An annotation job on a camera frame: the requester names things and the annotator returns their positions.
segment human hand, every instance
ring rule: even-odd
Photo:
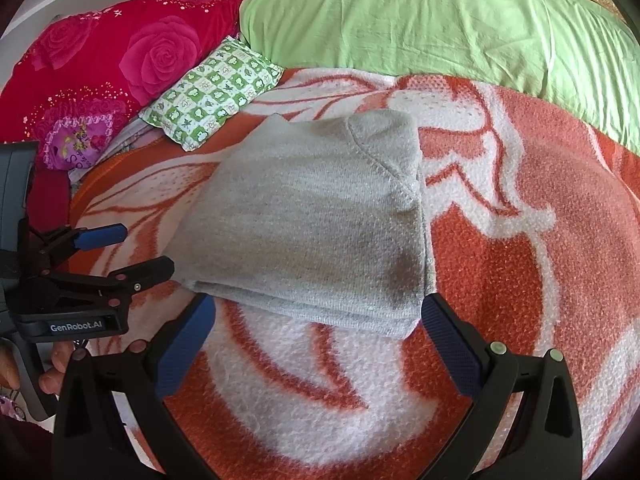
[[[66,365],[69,362],[74,344],[71,341],[59,341],[53,343],[51,351],[51,362],[53,366],[43,373],[38,380],[40,389],[46,394],[60,394],[62,379],[65,376]],[[20,388],[20,377],[18,368],[15,365],[14,356],[11,350],[0,343],[0,386],[18,390]]]

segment pillowcase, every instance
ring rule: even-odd
[[[278,84],[284,69],[231,37],[140,118],[162,128],[185,152],[196,150],[256,96]]]
[[[0,95],[2,141],[38,164],[93,165],[132,117],[238,31],[242,0],[129,0],[52,23]]]

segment fuzzy blanket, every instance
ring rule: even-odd
[[[487,340],[523,354],[564,352],[588,476],[640,399],[640,159],[551,104],[437,75],[287,71],[200,150],[161,139],[92,171],[73,222],[123,222],[130,234],[77,254],[72,270],[104,274],[161,253],[229,148],[266,116],[374,108],[417,121],[438,291]],[[139,294],[129,333],[95,350],[151,338],[189,298],[174,282]],[[214,330],[166,403],[225,480],[414,480],[468,407],[421,327],[398,341],[216,304]]]

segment folded cloth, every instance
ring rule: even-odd
[[[80,182],[82,177],[89,173],[89,171],[95,168],[98,164],[112,157],[122,148],[129,146],[130,144],[135,142],[136,139],[153,129],[154,127],[151,124],[145,123],[145,121],[140,119],[138,116],[135,116],[132,120],[129,121],[129,123],[127,123],[127,125],[117,136],[111,139],[111,142],[102,152],[102,155],[100,155],[94,166],[90,168],[73,168],[72,170],[69,170],[69,181],[71,182],[71,184]]]
[[[407,337],[426,289],[414,119],[272,115],[220,164],[166,254],[187,288]]]

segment pink rose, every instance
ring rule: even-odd
[[[193,68],[200,56],[196,30],[178,16],[167,16],[131,37],[120,70],[131,95],[145,106]]]
[[[91,138],[90,144],[94,150],[102,150],[107,145],[107,136],[94,135]]]
[[[65,66],[86,42],[98,20],[69,16],[50,25],[35,41],[31,62],[36,70],[46,66],[54,70]]]

